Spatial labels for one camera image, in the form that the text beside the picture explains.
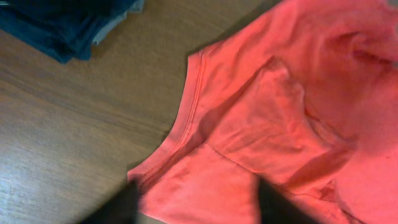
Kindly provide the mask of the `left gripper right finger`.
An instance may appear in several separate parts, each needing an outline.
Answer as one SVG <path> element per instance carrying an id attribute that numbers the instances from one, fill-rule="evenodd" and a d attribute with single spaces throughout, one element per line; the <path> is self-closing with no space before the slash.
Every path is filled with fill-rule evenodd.
<path id="1" fill-rule="evenodd" d="M 262 177 L 258 178 L 257 201 L 262 224 L 319 224 Z"/>

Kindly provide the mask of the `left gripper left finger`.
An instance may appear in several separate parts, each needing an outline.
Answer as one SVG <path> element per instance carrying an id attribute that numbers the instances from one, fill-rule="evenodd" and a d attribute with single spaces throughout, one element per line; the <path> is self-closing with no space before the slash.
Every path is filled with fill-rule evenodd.
<path id="1" fill-rule="evenodd" d="M 130 182 L 79 224 L 136 224 L 140 197 L 137 182 Z"/>

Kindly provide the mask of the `orange red printed t-shirt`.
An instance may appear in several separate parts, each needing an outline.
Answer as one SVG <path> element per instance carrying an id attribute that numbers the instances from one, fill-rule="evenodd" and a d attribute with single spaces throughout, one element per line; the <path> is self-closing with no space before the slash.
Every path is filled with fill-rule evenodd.
<path id="1" fill-rule="evenodd" d="M 258 177 L 320 223 L 396 223 L 397 7 L 282 1 L 189 56 L 171 132 L 128 176 L 165 223 L 259 223 Z"/>

